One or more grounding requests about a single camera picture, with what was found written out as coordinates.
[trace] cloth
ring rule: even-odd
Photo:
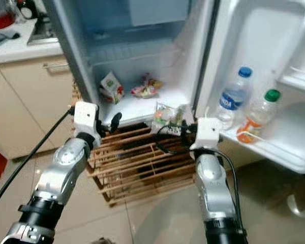
[[[17,39],[20,34],[14,30],[0,30],[0,46],[9,39]]]

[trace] orange juice bottle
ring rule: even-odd
[[[269,123],[278,112],[278,99],[281,94],[275,89],[268,90],[261,100],[257,100],[250,106],[248,116],[242,127],[237,130],[237,139],[244,143],[251,143],[260,136],[262,128]]]

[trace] blue bottle cap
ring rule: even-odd
[[[252,75],[252,70],[249,67],[241,67],[238,74],[241,77],[248,78]]]

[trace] bottle label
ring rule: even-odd
[[[241,142],[251,143],[256,140],[256,137],[254,137],[252,135],[259,137],[261,129],[262,129],[261,125],[255,123],[251,119],[247,118],[244,126],[242,126],[241,128],[239,128],[237,130],[237,138]]]
[[[243,102],[235,102],[228,94],[222,93],[219,104],[229,110],[237,110]]]

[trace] kitchen sink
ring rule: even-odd
[[[53,30],[50,19],[47,16],[39,17],[27,45],[31,46],[57,42],[58,38]]]

